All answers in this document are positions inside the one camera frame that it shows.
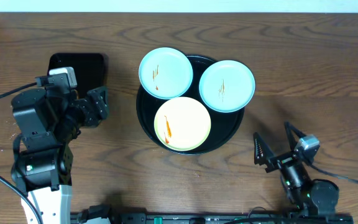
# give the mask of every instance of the sauce smear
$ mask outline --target sauce smear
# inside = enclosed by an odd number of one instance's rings
[[[156,79],[157,75],[158,75],[158,65],[157,65],[156,71],[153,70],[153,82],[154,82],[154,83],[155,83],[155,79]]]
[[[165,120],[167,121],[167,131],[168,131],[168,137],[172,138],[172,133],[171,133],[171,129],[169,128],[169,123],[168,123],[168,119],[167,116],[164,116]]]
[[[169,141],[168,141],[167,137],[165,136],[165,132],[164,132],[164,137],[165,137],[165,143],[169,144]]]
[[[219,97],[221,97],[221,94],[222,94],[222,102],[223,102],[223,98],[224,98],[224,80],[223,79],[222,79],[222,85],[219,88],[218,92],[219,92]]]

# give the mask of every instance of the wood grain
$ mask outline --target wood grain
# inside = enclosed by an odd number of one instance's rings
[[[156,146],[135,111],[142,57],[157,47],[244,62],[257,88],[222,148],[181,156]],[[111,203],[151,212],[247,212],[288,206],[279,173],[253,163],[252,133],[288,150],[283,122],[315,134],[316,164],[358,178],[358,14],[0,14],[0,93],[47,72],[56,52],[109,57],[111,115],[70,144],[72,210]],[[0,174],[10,178],[19,129],[0,100]],[[310,171],[341,189],[338,212],[358,222],[358,186]],[[0,223],[25,223],[19,198],[0,184]]]

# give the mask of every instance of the round black tray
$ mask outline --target round black tray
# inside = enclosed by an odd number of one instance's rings
[[[189,151],[176,151],[162,144],[162,142],[158,140],[158,137],[154,131],[154,118],[157,110],[166,102],[166,100],[157,99],[148,94],[143,89],[142,85],[137,92],[136,110],[140,125],[149,136],[149,138],[153,140],[153,142],[171,152],[195,155],[210,152],[228,142],[234,133],[236,133],[241,124],[242,117],[244,115],[244,108],[232,113],[220,113],[206,106],[201,99],[198,85],[200,84],[200,78],[204,71],[210,65],[215,63],[216,60],[200,55],[187,55],[187,58],[193,67],[193,83],[182,96],[187,96],[198,100],[208,110],[208,113],[211,117],[211,131],[209,132],[205,142],[203,142],[197,148]]]

